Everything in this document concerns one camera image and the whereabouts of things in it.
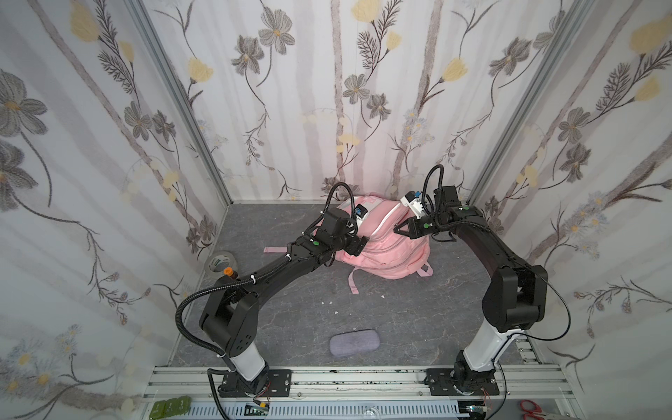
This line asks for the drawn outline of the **green connector block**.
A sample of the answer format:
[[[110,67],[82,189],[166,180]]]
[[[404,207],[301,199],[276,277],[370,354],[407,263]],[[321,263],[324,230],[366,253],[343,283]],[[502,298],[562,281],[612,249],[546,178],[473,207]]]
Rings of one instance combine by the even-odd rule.
[[[192,398],[188,395],[154,402],[148,418],[163,420],[187,414],[192,405]]]

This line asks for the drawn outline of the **red handled scissors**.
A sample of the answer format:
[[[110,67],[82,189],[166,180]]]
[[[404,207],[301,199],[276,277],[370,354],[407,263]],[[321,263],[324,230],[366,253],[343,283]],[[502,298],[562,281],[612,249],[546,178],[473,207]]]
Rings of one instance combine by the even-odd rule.
[[[543,409],[531,400],[521,400],[519,408],[523,412],[523,420],[546,420],[547,416]]]

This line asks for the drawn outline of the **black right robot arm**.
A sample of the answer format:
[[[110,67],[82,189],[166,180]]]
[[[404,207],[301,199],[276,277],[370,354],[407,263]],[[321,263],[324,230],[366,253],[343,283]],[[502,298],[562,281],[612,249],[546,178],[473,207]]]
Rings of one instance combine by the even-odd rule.
[[[394,231],[411,241],[441,233],[465,243],[484,266],[490,283],[482,299],[484,320],[471,343],[461,350],[449,369],[428,369],[425,385],[434,397],[498,396],[495,379],[500,358],[517,338],[527,337],[544,319],[549,276],[509,248],[475,206],[460,201],[454,185],[438,183],[433,191],[424,184],[402,202],[413,215]]]

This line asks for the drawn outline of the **purple glasses case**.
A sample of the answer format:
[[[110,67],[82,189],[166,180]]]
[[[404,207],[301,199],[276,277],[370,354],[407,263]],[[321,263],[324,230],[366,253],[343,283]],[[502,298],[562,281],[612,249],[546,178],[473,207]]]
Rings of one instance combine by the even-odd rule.
[[[350,357],[375,351],[381,345],[376,330],[360,330],[334,335],[329,341],[329,350],[336,358]]]

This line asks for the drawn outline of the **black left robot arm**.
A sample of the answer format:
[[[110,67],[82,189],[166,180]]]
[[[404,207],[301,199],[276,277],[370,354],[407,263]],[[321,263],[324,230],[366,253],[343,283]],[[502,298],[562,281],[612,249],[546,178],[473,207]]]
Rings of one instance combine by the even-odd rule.
[[[282,257],[247,276],[218,280],[194,292],[176,308],[175,325],[181,336],[223,360],[239,378],[243,392],[260,397],[270,387],[269,365],[260,355],[255,338],[259,312],[283,288],[321,266],[330,267],[336,254],[358,256],[367,244],[358,236],[357,210],[352,188],[345,182],[332,186],[320,216],[289,243]],[[184,323],[184,311],[207,297],[199,328],[209,340],[198,338]]]

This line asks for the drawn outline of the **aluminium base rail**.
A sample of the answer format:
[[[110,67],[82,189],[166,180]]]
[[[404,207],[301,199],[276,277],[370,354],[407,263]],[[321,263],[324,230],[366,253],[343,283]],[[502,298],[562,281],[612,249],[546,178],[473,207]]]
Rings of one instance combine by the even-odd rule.
[[[557,419],[584,419],[572,385],[556,364],[543,362],[527,339],[517,339],[519,365],[497,369],[500,395],[434,397],[428,369],[446,366],[283,367],[292,371],[289,395],[215,399],[204,367],[157,367],[136,419],[148,419],[156,401],[189,396],[183,419],[521,419],[521,400]]]

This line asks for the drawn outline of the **orange cap brown bottle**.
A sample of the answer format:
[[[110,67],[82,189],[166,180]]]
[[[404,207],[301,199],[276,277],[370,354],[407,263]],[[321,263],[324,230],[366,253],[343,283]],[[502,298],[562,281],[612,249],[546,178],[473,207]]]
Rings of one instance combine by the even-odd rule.
[[[231,267],[227,267],[226,269],[224,269],[223,275],[227,276],[231,279],[237,279],[238,278],[238,273],[235,270],[233,270]]]

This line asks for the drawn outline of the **white tape roll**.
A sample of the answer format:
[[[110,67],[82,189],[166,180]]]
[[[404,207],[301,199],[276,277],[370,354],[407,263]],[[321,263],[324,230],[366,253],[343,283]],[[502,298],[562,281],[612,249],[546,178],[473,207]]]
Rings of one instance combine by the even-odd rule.
[[[223,275],[226,269],[238,270],[238,263],[234,255],[228,251],[221,251],[208,260],[208,272],[212,275]]]

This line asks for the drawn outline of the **pink student backpack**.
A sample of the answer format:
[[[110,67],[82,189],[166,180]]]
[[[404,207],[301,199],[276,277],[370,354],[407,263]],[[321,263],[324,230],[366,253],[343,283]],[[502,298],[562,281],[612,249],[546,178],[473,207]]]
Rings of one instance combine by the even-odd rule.
[[[366,220],[357,227],[352,216],[355,206],[369,209]],[[392,201],[376,195],[355,195],[338,206],[327,202],[316,222],[313,222],[296,241],[284,248],[273,250],[279,257],[270,266],[279,278],[292,281],[315,271],[320,265],[334,262],[347,264],[352,271],[365,271],[379,278],[397,280],[417,274],[433,274],[429,264],[431,254],[428,238],[411,239],[394,232],[395,225],[411,216],[401,201]],[[369,242],[358,257],[344,250],[347,236],[367,236]]]

